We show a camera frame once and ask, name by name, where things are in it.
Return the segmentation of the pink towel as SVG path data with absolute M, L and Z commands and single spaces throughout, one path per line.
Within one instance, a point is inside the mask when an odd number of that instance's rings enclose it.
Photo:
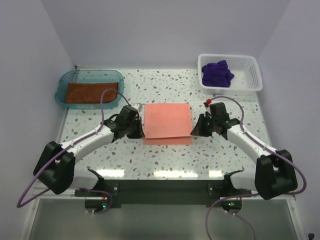
M 151 103 L 144 108 L 144 145 L 190 145 L 192 115 L 188 103 Z

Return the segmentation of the brown towel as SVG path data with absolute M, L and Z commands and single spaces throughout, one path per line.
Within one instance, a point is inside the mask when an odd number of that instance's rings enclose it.
M 98 104 L 106 89 L 118 90 L 118 83 L 69 83 L 65 102 L 67 104 Z

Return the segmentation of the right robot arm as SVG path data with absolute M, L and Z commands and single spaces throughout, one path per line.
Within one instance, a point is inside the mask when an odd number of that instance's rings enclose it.
M 219 193 L 223 197 L 257 192 L 270 200 L 298 188 L 291 154 L 277 150 L 251 135 L 243 119 L 230 118 L 223 102 L 204 103 L 192 136 L 211 137 L 214 133 L 241 149 L 255 164 L 254 171 L 237 170 L 224 174 Z

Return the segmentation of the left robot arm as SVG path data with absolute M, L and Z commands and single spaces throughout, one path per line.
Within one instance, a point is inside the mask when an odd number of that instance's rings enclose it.
M 92 169 L 75 170 L 76 164 L 100 147 L 127 137 L 143 139 L 142 104 L 125 105 L 118 114 L 103 120 L 85 135 L 64 143 L 49 142 L 34 168 L 33 175 L 54 194 L 67 189 L 87 190 L 92 196 L 105 193 L 105 179 Z

